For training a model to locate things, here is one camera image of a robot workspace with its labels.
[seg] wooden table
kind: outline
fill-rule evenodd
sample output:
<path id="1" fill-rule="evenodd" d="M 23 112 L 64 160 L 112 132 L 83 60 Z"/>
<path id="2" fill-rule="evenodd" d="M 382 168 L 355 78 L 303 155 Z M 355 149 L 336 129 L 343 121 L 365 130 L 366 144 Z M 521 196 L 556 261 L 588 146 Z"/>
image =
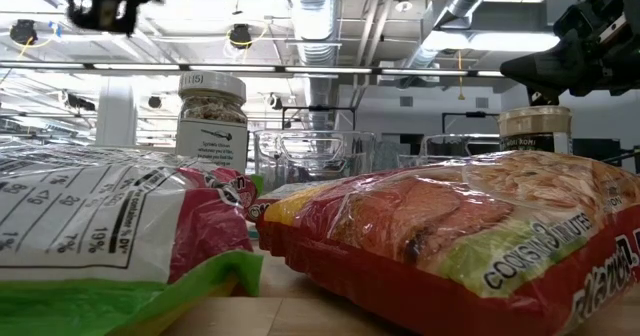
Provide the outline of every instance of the wooden table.
<path id="1" fill-rule="evenodd" d="M 264 251 L 261 297 L 210 298 L 164 336 L 412 335 L 313 284 Z M 640 287 L 601 310 L 572 336 L 640 335 Z"/>

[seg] orange food image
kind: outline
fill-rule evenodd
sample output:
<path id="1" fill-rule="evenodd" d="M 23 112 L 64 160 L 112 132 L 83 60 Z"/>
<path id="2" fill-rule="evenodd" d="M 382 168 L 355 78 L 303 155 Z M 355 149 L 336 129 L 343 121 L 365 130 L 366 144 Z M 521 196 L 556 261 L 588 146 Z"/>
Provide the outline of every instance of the orange food image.
<path id="1" fill-rule="evenodd" d="M 406 177 L 349 195 L 330 237 L 422 268 L 459 237 L 496 225 L 512 210 L 464 184 Z"/>

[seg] plastic bag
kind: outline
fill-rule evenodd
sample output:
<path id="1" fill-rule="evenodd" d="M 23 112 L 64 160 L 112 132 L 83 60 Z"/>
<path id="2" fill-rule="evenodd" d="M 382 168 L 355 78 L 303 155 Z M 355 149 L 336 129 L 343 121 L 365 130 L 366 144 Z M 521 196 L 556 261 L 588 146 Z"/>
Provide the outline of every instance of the plastic bag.
<path id="1" fill-rule="evenodd" d="M 260 246 L 429 335 L 554 335 L 640 276 L 640 179 L 518 151 L 358 176 L 271 205 Z"/>
<path id="2" fill-rule="evenodd" d="M 158 334 L 209 293 L 256 295 L 255 194 L 203 160 L 0 147 L 0 334 Z"/>

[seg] jar label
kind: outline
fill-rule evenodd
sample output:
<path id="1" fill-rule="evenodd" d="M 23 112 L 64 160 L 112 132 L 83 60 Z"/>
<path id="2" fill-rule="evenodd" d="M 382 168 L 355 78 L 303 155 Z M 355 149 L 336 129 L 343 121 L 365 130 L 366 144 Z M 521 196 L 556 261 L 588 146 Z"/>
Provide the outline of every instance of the jar label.
<path id="1" fill-rule="evenodd" d="M 246 125 L 186 118 L 178 125 L 176 153 L 208 159 L 244 174 L 248 142 Z"/>
<path id="2" fill-rule="evenodd" d="M 572 154 L 571 138 L 564 132 L 545 132 L 500 138 L 502 151 L 535 150 Z"/>

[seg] clear glass container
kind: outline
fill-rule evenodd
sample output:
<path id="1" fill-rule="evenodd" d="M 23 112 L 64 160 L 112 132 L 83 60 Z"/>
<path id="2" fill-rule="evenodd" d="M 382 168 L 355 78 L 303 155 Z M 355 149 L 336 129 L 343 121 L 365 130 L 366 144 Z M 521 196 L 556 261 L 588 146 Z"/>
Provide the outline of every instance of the clear glass container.
<path id="1" fill-rule="evenodd" d="M 424 166 L 499 151 L 499 135 L 436 135 L 422 140 L 420 155 L 399 155 L 398 164 L 401 168 Z"/>
<path id="2" fill-rule="evenodd" d="M 256 131 L 255 170 L 264 192 L 371 172 L 375 135 L 357 131 Z"/>

